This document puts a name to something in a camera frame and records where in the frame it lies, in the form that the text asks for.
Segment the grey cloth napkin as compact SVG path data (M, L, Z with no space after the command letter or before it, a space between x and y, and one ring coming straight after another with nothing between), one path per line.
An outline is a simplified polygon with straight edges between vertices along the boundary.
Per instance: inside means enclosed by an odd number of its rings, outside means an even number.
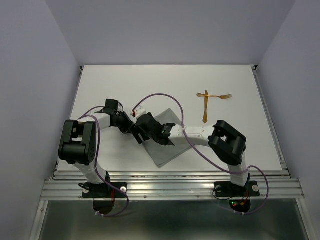
M170 108L157 115L155 119L162 125L166 123L181 125L181 120ZM145 141L142 145L158 168L162 168L164 165L184 154L191 148L188 143L177 146L163 146L153 140Z

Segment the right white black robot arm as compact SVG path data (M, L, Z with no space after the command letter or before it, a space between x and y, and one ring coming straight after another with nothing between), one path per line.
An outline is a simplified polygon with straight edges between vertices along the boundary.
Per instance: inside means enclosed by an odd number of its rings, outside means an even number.
M226 121L219 120L213 126L192 127L182 124L161 124L151 113L135 112L135 126L142 130L147 138L162 146L189 144L208 147L213 150L223 163L227 164L230 174L230 189L235 195L242 195L248 190L249 172L244 153L246 137Z

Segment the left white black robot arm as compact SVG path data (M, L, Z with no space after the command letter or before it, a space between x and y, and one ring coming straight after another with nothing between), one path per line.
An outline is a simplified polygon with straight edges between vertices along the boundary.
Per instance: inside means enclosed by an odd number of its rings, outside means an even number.
M134 123L115 99L107 99L104 106L91 108L77 120L64 122L58 157L82 172L87 182L80 187L86 194L106 197L115 189L109 173L98 163L101 131L110 127L118 128L123 134L133 133Z

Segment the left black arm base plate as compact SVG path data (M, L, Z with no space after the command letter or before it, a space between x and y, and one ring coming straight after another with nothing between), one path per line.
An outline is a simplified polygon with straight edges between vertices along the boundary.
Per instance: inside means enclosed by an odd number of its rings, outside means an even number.
M120 193L105 183L93 184L85 182L79 183L78 186L82 188L82 198L84 199L126 198L123 193Z

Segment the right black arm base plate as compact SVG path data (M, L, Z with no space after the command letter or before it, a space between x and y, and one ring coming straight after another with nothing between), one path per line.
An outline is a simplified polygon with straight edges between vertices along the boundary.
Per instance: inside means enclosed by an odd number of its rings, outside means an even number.
M259 197L260 191L256 181L249 181L245 186L238 186L230 181L217 181L214 183L215 196L218 198L230 197Z

